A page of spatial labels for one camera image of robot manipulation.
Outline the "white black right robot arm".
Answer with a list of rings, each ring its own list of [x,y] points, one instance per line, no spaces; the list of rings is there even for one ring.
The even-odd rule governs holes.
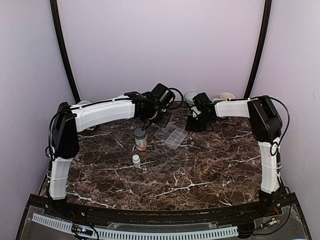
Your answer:
[[[258,141],[261,156],[260,191],[269,195],[281,186],[280,145],[285,135],[282,132],[282,119],[273,101],[280,103],[278,99],[268,95],[211,102],[203,92],[193,98],[197,111],[187,117],[185,127],[186,131],[205,132],[209,124],[221,119],[249,119],[251,133]]]

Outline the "clear plastic pill organizer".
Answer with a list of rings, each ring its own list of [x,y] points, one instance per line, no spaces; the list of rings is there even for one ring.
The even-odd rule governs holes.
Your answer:
[[[176,150],[187,137],[188,132],[181,128],[159,128],[154,136],[169,149]]]

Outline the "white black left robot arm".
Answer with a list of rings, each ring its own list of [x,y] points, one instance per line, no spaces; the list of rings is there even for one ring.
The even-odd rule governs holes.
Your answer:
[[[115,98],[70,105],[63,102],[52,117],[45,149],[49,164],[48,195],[53,200],[51,210],[67,218],[70,206],[63,201],[67,195],[67,180],[71,163],[80,150],[78,134],[91,127],[139,118],[146,129],[150,124],[165,127],[171,117],[169,107],[174,100],[169,89],[164,92],[127,92]]]

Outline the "orange pill bottle grey cap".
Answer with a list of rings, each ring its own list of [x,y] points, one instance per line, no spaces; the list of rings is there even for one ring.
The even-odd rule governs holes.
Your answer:
[[[145,151],[147,149],[147,133],[141,128],[134,131],[135,146],[138,151]]]

